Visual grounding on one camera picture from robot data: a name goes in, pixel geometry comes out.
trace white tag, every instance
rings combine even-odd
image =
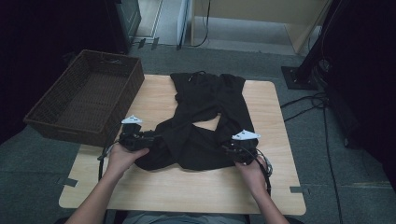
[[[141,123],[141,122],[143,122],[143,120],[132,115],[129,118],[123,119],[121,123]]]
[[[233,135],[234,140],[247,140],[247,139],[254,139],[254,138],[260,138],[261,135],[257,133],[251,133],[249,131],[242,131],[236,135]]]

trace black fabric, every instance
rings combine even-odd
[[[242,95],[245,80],[229,74],[171,74],[177,94],[175,115],[157,125],[156,139],[148,155],[136,165],[145,170],[160,169],[177,162],[190,170],[212,170],[233,166],[221,147],[233,135],[254,132],[248,107]],[[195,126],[197,121],[220,115],[215,131]],[[257,139],[241,141],[241,147],[255,148]]]

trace wooden desk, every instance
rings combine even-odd
[[[191,44],[194,45],[193,18],[206,17],[209,0],[192,1]],[[285,23],[294,51],[299,53],[314,29],[322,24],[331,2],[332,0],[216,0],[211,1],[209,16]]]
[[[177,106],[175,87],[169,76],[146,75],[127,116],[136,115],[144,122],[142,131],[172,118]],[[245,100],[260,149],[274,166],[271,176],[272,198],[285,215],[305,213],[302,193],[291,193],[300,182],[290,151],[290,144],[279,108],[275,86],[271,82],[247,81]],[[217,119],[202,122],[214,130]],[[59,204],[76,208],[97,183],[99,147],[82,145],[69,178],[78,180],[75,188],[64,187]],[[155,172],[133,166],[114,190],[109,209],[170,212],[260,213],[235,167],[193,172],[172,165]]]

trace brown wicker basket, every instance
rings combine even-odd
[[[144,80],[139,58],[83,50],[24,118],[44,137],[103,147]]]

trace table top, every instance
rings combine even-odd
[[[177,102],[176,90],[169,76],[145,75],[127,116],[135,115],[144,122],[141,131],[154,130],[156,125],[173,117]],[[245,83],[243,95],[259,139],[258,149],[273,164],[270,177],[272,199],[284,215],[303,215],[304,197],[290,187],[300,187],[289,139],[272,82]],[[215,130],[217,121],[195,123]],[[102,149],[81,145],[69,178],[78,184],[64,187],[59,204],[77,208],[97,183]],[[210,171],[184,170],[174,164],[156,171],[145,171],[133,165],[116,186],[108,209],[259,214],[242,176],[235,167]]]

